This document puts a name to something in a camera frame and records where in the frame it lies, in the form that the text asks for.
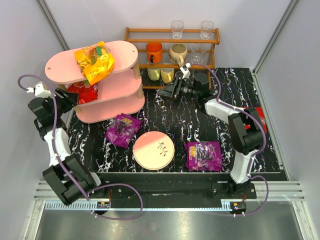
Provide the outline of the red candy bag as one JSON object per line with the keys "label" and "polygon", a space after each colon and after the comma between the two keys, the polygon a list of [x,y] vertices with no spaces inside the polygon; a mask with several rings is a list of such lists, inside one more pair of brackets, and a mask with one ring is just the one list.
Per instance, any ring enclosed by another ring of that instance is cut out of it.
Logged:
{"label": "red candy bag", "polygon": [[264,132],[267,133],[268,129],[267,129],[266,118],[265,118],[263,109],[261,107],[255,107],[255,109],[256,109],[258,116],[260,118],[260,121],[262,123],[262,127],[264,129]]}
{"label": "red candy bag", "polygon": [[67,88],[68,92],[78,94],[78,104],[86,104],[98,98],[98,85],[85,81],[79,81],[71,84]]}

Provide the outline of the orange candy bag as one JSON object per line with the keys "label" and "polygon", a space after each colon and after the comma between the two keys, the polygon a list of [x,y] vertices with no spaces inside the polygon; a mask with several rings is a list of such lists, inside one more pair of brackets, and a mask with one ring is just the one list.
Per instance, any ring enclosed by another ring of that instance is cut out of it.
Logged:
{"label": "orange candy bag", "polygon": [[108,77],[115,68],[115,58],[104,41],[83,47],[73,54],[81,74],[91,86]]}

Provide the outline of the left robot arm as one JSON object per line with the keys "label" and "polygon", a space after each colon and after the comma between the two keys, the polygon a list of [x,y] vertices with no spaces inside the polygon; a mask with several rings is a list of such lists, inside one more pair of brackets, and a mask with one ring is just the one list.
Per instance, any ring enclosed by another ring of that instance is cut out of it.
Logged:
{"label": "left robot arm", "polygon": [[54,91],[54,97],[42,83],[34,88],[28,87],[28,93],[36,98],[28,103],[34,113],[34,125],[49,148],[49,168],[42,172],[47,184],[66,206],[87,197],[101,181],[97,174],[90,173],[71,153],[67,126],[61,119],[78,103],[78,94],[66,92],[60,88]]}

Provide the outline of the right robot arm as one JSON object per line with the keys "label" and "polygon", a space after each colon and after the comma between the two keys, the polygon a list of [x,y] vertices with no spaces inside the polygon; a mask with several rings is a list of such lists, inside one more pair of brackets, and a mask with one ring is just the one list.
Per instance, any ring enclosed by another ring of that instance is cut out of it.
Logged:
{"label": "right robot arm", "polygon": [[199,111],[228,124],[235,159],[225,190],[231,195],[247,190],[254,158],[266,144],[265,130],[257,110],[238,108],[215,97],[209,89],[208,76],[203,72],[191,75],[178,71],[172,82],[157,93],[171,99],[192,97]]}

